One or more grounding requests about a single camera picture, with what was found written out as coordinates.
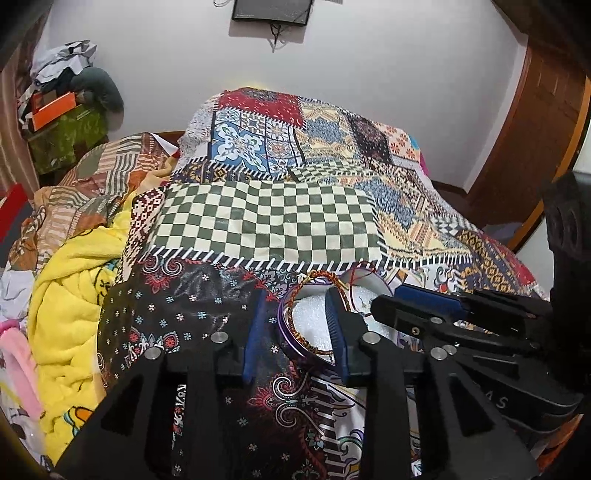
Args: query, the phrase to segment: orange box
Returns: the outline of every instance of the orange box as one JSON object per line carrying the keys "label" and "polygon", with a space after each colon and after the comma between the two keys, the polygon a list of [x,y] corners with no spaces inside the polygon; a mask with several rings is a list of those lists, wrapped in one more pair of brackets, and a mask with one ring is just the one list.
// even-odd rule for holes
{"label": "orange box", "polygon": [[33,115],[35,132],[73,108],[76,108],[76,94],[73,92],[62,95],[53,100],[52,103],[48,103]]}

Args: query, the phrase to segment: green box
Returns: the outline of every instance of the green box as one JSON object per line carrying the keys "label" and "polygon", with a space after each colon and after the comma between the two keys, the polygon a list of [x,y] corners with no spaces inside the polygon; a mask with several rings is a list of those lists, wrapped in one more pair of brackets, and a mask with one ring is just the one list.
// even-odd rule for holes
{"label": "green box", "polygon": [[28,139],[35,169],[49,173],[76,164],[74,146],[86,151],[93,148],[107,134],[105,118],[86,105],[64,113]]}

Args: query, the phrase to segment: red patterned patch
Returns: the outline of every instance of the red patterned patch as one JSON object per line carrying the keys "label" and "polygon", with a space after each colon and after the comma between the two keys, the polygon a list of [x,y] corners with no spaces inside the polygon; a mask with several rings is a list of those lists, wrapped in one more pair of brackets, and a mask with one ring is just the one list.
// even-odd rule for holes
{"label": "red patterned patch", "polygon": [[298,97],[294,95],[246,87],[224,92],[219,109],[227,106],[276,118],[294,127],[304,126]]}

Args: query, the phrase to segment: black floral patch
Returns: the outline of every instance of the black floral patch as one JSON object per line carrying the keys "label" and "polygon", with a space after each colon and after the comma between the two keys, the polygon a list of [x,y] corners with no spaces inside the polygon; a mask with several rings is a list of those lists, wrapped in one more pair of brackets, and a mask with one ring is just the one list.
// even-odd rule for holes
{"label": "black floral patch", "polygon": [[347,115],[353,137],[364,157],[390,163],[388,138],[366,118]]}

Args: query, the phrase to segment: baseboard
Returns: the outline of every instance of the baseboard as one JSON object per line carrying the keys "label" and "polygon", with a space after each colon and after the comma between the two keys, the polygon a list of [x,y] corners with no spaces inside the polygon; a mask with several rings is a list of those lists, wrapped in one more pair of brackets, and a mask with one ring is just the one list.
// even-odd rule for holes
{"label": "baseboard", "polygon": [[461,187],[456,187],[455,185],[449,185],[448,183],[443,183],[442,181],[436,181],[436,180],[431,180],[431,183],[433,183],[433,186],[435,187],[436,190],[441,190],[443,192],[449,192],[449,193],[455,193],[456,195],[459,195],[462,198],[466,198],[468,196],[468,194],[466,193],[466,190],[464,190]]}

